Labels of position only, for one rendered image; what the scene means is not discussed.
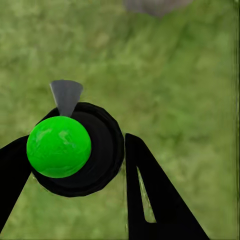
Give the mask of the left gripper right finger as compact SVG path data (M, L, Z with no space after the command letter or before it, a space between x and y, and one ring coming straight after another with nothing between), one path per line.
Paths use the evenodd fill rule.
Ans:
M129 240L209 240L144 141L125 136ZM156 223L145 220L137 167Z

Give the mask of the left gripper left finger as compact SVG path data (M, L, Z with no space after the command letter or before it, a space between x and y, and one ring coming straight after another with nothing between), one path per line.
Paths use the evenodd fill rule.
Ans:
M0 232L31 174L27 155L29 135L0 149Z

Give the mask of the pesticide atomizer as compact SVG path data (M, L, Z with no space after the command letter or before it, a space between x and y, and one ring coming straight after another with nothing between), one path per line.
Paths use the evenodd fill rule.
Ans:
M54 80L49 86L57 108L28 137L31 172L55 195L73 198L98 192L123 167L122 130L104 108L78 102L85 89L82 84Z

